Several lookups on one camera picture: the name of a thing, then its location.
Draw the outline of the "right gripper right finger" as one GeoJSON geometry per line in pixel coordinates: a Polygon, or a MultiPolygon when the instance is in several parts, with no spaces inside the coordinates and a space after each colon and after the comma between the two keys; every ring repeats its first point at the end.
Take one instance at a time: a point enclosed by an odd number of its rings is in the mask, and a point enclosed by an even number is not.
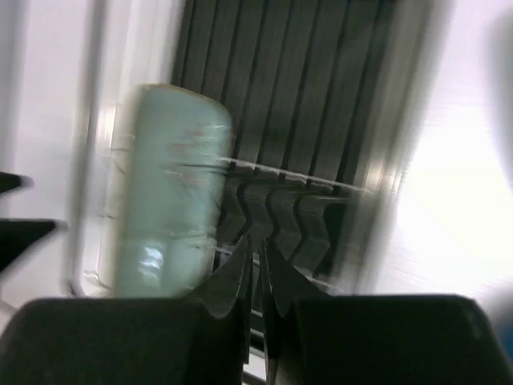
{"type": "Polygon", "coordinates": [[[269,384],[509,384],[479,305],[459,295],[319,290],[266,241],[260,252],[269,384]]]}

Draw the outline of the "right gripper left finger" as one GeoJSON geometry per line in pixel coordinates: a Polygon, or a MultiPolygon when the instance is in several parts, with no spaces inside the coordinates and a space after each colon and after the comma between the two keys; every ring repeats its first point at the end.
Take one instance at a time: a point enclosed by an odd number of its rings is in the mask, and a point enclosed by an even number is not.
{"type": "Polygon", "coordinates": [[[1,337],[4,384],[239,384],[249,358],[251,240],[181,298],[44,298],[1,337]]]}

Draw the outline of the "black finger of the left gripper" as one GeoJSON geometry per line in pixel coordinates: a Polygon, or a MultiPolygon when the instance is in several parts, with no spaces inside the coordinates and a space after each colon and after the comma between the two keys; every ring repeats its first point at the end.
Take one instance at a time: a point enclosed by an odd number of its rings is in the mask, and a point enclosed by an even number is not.
{"type": "Polygon", "coordinates": [[[28,188],[33,185],[33,180],[28,176],[21,176],[8,172],[0,172],[0,194],[12,192],[20,188],[28,188]]]}
{"type": "Polygon", "coordinates": [[[45,237],[65,229],[61,221],[49,219],[1,219],[1,272],[5,273],[31,246],[45,237]]]}

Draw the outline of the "light green rectangular plate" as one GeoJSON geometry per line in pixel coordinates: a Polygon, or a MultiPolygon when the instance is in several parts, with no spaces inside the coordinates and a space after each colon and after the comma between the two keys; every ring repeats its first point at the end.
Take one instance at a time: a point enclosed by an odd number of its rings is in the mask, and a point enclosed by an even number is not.
{"type": "Polygon", "coordinates": [[[112,293],[176,297],[212,271],[232,118],[180,87],[147,85],[135,115],[112,293]]]}

